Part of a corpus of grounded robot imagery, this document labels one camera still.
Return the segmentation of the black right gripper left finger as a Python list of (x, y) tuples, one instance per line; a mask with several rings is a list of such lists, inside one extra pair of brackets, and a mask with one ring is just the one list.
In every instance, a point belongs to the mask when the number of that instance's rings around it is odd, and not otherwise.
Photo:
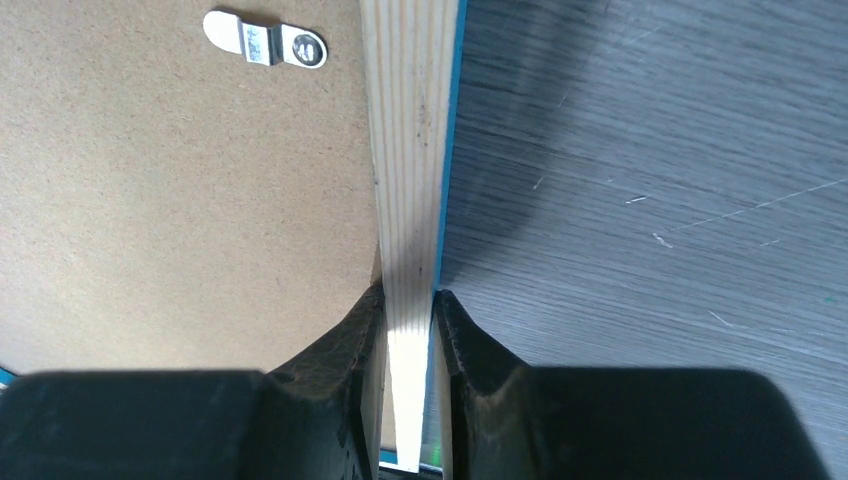
[(283, 365), (47, 371), (1, 397), (5, 479), (375, 479), (385, 295)]

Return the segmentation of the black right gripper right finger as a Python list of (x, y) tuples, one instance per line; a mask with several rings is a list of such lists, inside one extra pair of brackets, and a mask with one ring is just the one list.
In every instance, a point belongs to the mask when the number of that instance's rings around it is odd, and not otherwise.
[(438, 330), (448, 479), (825, 479), (785, 395), (751, 371), (532, 366), (450, 291)]

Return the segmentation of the blue picture frame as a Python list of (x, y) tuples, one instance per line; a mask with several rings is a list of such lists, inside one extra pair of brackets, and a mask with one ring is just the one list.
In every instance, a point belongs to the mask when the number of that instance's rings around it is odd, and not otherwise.
[[(317, 33), (318, 69), (204, 16)], [(270, 370), (377, 278), (380, 446), (423, 454), (463, 1), (5, 1), (1, 365)]]

